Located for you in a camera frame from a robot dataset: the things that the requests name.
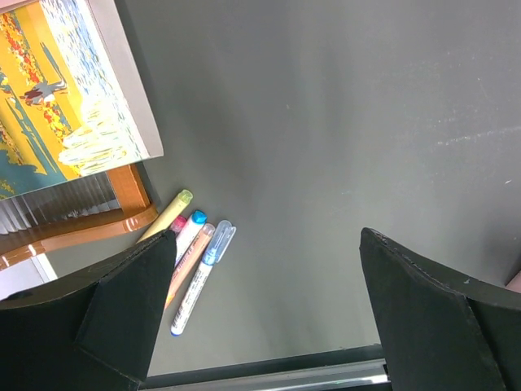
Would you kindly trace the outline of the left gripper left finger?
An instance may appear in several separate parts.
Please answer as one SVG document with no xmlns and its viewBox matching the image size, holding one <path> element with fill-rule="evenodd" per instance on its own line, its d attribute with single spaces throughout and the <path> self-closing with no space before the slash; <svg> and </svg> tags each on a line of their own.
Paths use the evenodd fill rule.
<svg viewBox="0 0 521 391">
<path fill-rule="evenodd" d="M 146 380 L 177 255 L 159 232 L 1 301 L 3 390 L 136 390 Z"/>
</svg>

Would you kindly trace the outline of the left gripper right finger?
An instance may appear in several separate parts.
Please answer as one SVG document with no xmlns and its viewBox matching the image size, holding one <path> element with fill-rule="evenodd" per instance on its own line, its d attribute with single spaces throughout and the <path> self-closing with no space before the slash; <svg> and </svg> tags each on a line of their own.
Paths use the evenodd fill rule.
<svg viewBox="0 0 521 391">
<path fill-rule="evenodd" d="M 361 231 L 370 304 L 395 390 L 518 390 L 520 295 Z"/>
</svg>

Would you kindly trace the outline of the pink t shirt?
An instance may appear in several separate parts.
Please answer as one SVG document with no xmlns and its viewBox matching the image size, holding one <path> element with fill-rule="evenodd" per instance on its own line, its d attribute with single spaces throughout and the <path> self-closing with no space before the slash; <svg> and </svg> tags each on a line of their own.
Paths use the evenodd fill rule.
<svg viewBox="0 0 521 391">
<path fill-rule="evenodd" d="M 512 292 L 521 293 L 521 271 L 519 271 L 511 279 L 511 281 L 506 285 L 506 289 L 508 289 Z"/>
</svg>

